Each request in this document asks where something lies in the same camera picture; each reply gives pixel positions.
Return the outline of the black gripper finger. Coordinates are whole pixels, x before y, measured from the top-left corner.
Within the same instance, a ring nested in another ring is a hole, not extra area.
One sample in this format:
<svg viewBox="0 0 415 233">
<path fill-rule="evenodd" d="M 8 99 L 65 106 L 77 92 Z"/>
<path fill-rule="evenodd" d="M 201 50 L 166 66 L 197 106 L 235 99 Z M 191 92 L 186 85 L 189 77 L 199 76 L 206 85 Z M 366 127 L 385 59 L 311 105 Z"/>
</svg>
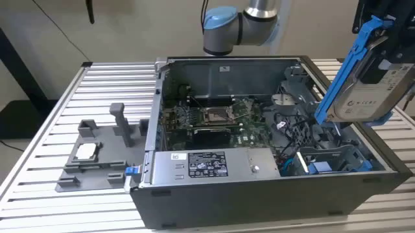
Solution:
<svg viewBox="0 0 415 233">
<path fill-rule="evenodd" d="M 378 84 L 389 71 L 387 69 L 379 68 L 381 62 L 374 62 L 366 68 L 363 76 L 361 77 L 361 82 L 363 84 Z"/>
</svg>

